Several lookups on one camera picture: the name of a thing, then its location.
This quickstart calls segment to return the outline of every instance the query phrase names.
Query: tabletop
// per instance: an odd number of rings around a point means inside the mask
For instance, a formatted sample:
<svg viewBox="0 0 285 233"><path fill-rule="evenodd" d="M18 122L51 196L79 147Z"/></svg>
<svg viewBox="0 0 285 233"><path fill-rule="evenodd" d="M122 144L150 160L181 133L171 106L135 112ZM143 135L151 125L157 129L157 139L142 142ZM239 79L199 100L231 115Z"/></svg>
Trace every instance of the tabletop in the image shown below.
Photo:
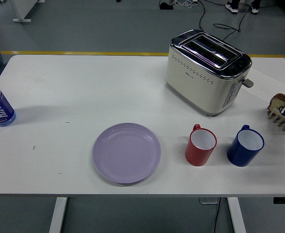
<svg viewBox="0 0 285 233"><path fill-rule="evenodd" d="M247 76L257 89L241 89L223 113L207 117L165 83L168 58L153 56L16 55L0 88L17 112L0 128L0 195L92 194L285 196L285 134L268 119L266 94L285 88L285 59L253 58ZM159 139L156 170L133 184L119 184L95 169L92 148L110 126L132 122ZM184 152L194 124L218 144L203 166ZM265 147L246 167L229 162L226 150L244 124Z"/></svg>

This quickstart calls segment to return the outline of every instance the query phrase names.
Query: red cup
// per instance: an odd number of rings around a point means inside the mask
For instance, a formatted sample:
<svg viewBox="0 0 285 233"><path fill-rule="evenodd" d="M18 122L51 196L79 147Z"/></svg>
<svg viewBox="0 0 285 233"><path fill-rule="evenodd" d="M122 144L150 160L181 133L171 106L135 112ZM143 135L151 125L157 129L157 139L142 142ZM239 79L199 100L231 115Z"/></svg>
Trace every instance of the red cup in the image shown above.
<svg viewBox="0 0 285 233"><path fill-rule="evenodd" d="M189 142L185 150L187 161L194 166L204 165L217 145L217 138L213 132L194 125Z"/></svg>

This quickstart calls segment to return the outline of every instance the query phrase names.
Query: white toaster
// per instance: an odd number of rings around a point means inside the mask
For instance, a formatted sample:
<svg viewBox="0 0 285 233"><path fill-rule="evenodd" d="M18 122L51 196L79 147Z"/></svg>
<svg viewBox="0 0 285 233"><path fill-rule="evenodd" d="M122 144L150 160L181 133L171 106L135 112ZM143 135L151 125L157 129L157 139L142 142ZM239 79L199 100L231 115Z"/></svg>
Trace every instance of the white toaster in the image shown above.
<svg viewBox="0 0 285 233"><path fill-rule="evenodd" d="M235 100L246 79L251 58L200 30L171 40L166 82L207 115L217 115Z"/></svg>

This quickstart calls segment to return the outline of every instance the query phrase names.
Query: floor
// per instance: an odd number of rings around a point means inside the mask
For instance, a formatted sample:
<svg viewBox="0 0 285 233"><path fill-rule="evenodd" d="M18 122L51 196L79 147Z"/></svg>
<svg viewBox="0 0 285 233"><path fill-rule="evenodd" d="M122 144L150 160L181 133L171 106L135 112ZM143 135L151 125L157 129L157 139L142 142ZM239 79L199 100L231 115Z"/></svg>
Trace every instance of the floor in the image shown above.
<svg viewBox="0 0 285 233"><path fill-rule="evenodd" d="M248 11L251 0L241 0L237 15L225 9L225 0L179 4L172 11L160 10L158 0L46 0L27 15L31 23L13 22L9 1L0 4L0 50L6 62L15 54L167 55L170 40L191 29L225 39L252 57L285 58L280 0L262 1L258 15ZM55 201L0 197L0 232L48 232ZM273 204L273 198L239 201L247 232L285 232L285 204ZM234 232L226 199L220 207L216 232ZM198 198L70 198L62 232L213 232L217 211L218 205L201 205Z"/></svg>

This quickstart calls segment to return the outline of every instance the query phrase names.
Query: cup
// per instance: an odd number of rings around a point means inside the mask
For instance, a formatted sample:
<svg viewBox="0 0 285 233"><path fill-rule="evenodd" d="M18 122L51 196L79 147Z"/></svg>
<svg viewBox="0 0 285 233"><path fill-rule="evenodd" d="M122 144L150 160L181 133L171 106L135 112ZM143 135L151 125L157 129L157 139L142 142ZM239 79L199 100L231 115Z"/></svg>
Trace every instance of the cup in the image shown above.
<svg viewBox="0 0 285 233"><path fill-rule="evenodd" d="M185 150L187 161L194 166L204 165L216 147L217 138L213 132L194 125Z"/></svg>
<svg viewBox="0 0 285 233"><path fill-rule="evenodd" d="M264 147L264 139L257 131L244 125L237 133L227 151L230 162L236 166L247 166Z"/></svg>

